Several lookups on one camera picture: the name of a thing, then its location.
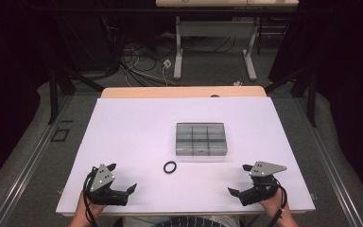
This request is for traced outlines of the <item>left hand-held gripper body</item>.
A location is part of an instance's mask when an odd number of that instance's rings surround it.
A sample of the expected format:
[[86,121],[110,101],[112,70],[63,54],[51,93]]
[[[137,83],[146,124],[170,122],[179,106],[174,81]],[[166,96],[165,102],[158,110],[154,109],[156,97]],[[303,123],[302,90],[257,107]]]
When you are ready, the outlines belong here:
[[113,181],[114,175],[106,165],[94,166],[86,177],[84,196],[94,204],[126,206],[129,194],[127,191],[112,190]]

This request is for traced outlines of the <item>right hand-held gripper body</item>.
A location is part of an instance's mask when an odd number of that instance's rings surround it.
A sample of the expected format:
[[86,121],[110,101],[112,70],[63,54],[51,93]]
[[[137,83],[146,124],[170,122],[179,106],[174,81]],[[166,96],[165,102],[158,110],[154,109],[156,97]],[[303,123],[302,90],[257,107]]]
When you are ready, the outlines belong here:
[[273,197],[278,188],[283,191],[282,207],[287,204],[285,189],[274,177],[275,173],[286,171],[286,166],[280,166],[263,161],[257,161],[251,171],[247,171],[252,180],[252,188],[240,192],[239,199],[243,206],[254,204]]

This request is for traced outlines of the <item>clear grey compartment box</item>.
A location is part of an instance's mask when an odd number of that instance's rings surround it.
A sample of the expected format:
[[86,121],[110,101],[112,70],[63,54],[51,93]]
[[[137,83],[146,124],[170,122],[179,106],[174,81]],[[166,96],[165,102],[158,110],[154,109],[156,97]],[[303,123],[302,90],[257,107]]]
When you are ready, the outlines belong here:
[[178,123],[176,154],[178,156],[225,156],[228,152],[223,123]]

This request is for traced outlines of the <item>person's right hand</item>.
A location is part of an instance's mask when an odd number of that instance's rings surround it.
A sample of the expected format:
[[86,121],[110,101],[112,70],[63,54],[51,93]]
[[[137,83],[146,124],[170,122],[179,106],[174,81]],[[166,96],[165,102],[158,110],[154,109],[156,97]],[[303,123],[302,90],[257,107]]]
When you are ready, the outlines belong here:
[[260,201],[260,204],[271,218],[274,218],[276,213],[280,210],[282,206],[282,196],[283,191],[278,188],[273,197]]

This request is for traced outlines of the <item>person's left hand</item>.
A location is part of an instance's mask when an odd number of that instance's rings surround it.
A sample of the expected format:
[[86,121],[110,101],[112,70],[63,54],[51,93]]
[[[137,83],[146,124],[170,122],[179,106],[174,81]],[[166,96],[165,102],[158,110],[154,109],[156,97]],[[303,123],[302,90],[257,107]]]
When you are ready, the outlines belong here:
[[98,218],[104,209],[105,205],[91,203],[89,199],[84,196],[84,193],[81,192],[74,218]]

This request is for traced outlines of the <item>white table sheet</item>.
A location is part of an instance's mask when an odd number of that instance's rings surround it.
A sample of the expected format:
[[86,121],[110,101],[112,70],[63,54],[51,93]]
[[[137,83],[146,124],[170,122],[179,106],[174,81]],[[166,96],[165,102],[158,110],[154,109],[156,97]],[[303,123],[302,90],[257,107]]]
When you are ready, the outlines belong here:
[[[176,154],[181,122],[224,124],[228,152],[214,160],[185,160]],[[228,187],[246,190],[251,179],[244,164],[257,161],[286,166],[277,179],[292,211],[315,208],[285,131],[268,97],[100,98],[82,139],[57,211],[74,213],[78,194],[93,166],[116,164],[115,190],[137,183],[126,206],[109,206],[107,215],[248,214]]]

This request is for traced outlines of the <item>person's striped clothing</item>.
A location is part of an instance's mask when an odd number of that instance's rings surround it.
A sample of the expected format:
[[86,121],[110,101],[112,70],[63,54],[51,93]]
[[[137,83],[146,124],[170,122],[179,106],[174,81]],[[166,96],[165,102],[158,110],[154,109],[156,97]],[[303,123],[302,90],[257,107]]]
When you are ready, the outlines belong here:
[[240,220],[236,216],[129,217],[113,227],[240,227]]

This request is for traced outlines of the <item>black metal stand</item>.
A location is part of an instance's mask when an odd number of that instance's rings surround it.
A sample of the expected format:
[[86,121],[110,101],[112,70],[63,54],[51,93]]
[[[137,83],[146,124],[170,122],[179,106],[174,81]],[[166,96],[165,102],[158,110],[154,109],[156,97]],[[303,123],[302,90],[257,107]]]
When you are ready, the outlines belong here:
[[95,89],[98,92],[102,92],[104,87],[93,82],[90,79],[85,78],[79,72],[71,70],[68,67],[60,66],[50,70],[49,74],[49,94],[50,94],[50,119],[48,124],[51,125],[57,119],[59,115],[59,100],[58,100],[58,88],[66,96],[72,96],[76,87],[71,81],[71,78],[81,81],[85,85]]
[[290,90],[290,94],[293,97],[302,97],[304,93],[307,93],[306,116],[311,125],[315,127],[317,74],[313,68],[299,69],[291,74],[288,74],[287,76],[283,76],[279,79],[273,80],[271,84],[265,88],[265,92],[269,93],[291,80],[294,80],[294,85]]

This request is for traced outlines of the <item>light wooden table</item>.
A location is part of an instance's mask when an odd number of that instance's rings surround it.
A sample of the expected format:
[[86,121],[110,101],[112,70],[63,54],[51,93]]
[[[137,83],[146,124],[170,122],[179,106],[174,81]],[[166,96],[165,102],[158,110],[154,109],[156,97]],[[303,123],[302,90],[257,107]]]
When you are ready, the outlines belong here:
[[260,86],[114,87],[103,90],[102,98],[178,98],[213,96],[266,97]]

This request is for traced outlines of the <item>dark curtain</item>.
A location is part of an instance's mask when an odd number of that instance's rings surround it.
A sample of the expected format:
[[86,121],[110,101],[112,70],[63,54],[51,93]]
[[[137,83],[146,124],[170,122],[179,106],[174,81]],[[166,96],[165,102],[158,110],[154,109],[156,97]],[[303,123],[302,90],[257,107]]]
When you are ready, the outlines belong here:
[[299,0],[298,10],[331,14],[291,21],[268,78],[304,69],[317,76],[339,146],[363,183],[363,0]]
[[33,119],[41,97],[30,22],[20,0],[0,0],[0,168]]

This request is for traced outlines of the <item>white framed desk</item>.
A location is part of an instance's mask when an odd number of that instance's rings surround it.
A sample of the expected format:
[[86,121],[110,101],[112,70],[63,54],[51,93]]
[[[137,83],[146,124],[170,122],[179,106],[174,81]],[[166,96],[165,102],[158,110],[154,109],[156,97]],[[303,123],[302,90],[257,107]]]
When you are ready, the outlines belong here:
[[[295,8],[299,4],[299,0],[156,0],[157,7],[163,8],[209,8],[220,9],[221,7],[229,7],[239,9],[248,7],[249,9],[288,9]],[[256,81],[256,73],[251,59],[251,52],[257,37],[259,28],[259,17],[251,16],[248,22],[186,22],[182,21],[180,16],[176,17],[176,59],[174,79],[182,77],[182,37],[222,37],[220,29],[225,28],[227,35],[235,38],[249,38],[250,42],[246,49],[242,51],[245,61],[249,80]]]

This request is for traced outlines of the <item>metal floor rail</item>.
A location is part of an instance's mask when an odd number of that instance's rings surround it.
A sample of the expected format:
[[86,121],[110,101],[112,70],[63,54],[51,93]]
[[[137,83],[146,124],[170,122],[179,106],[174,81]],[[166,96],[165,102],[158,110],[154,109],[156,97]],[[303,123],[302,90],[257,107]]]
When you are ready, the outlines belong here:
[[53,124],[39,119],[27,129],[0,173],[0,227],[65,227],[56,212],[78,148],[74,104],[65,97]]
[[310,130],[312,138],[315,140],[315,144],[317,147],[316,152],[319,156],[322,168],[325,171],[325,174],[327,175],[327,178],[337,197],[338,203],[347,221],[349,222],[350,227],[363,227],[363,220],[359,215],[352,200],[352,197],[350,196],[350,193],[347,190],[346,185],[342,181],[337,171],[337,168],[320,137],[318,129],[314,127],[312,123],[307,119],[306,107],[304,102],[299,98],[295,98],[294,102],[296,107],[298,108],[301,118],[305,121],[306,127]]

